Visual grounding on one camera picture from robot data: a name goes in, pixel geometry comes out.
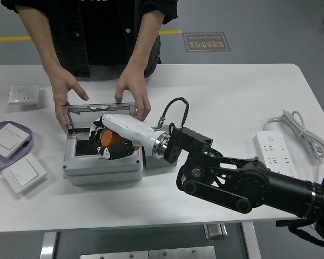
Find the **person's right hand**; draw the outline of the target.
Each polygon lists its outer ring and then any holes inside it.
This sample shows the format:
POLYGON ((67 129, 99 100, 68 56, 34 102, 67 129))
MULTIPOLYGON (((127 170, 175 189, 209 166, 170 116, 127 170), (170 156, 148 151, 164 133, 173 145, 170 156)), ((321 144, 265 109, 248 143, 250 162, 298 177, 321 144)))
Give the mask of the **person's right hand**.
POLYGON ((73 90, 82 100, 88 101, 88 95, 80 86, 75 77, 67 70, 61 68, 48 74, 52 86, 55 115, 64 133, 68 131, 68 124, 62 112, 62 106, 69 105, 68 93, 73 90))

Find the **person's left hand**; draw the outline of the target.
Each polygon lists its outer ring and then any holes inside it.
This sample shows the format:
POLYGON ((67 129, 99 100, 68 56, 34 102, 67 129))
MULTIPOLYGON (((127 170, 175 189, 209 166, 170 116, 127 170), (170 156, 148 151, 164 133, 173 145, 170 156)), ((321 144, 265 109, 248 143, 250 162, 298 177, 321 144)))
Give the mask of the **person's left hand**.
POLYGON ((148 98, 148 91, 144 78, 144 71, 127 66, 117 83, 114 95, 116 103, 123 100, 124 91, 130 91, 137 108, 137 119, 144 121, 151 111, 151 104, 148 98))

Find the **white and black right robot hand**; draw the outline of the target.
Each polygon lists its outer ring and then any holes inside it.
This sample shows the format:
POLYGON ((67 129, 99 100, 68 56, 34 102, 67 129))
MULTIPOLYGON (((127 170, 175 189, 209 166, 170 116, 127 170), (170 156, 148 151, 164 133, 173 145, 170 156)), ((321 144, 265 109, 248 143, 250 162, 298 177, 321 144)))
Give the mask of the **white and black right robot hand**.
POLYGON ((167 134, 162 130, 154 130, 149 125, 126 114, 103 114, 90 127, 89 142, 94 143, 100 131, 107 128, 119 136, 132 141, 135 146, 143 146, 147 156, 161 158, 159 147, 167 134))

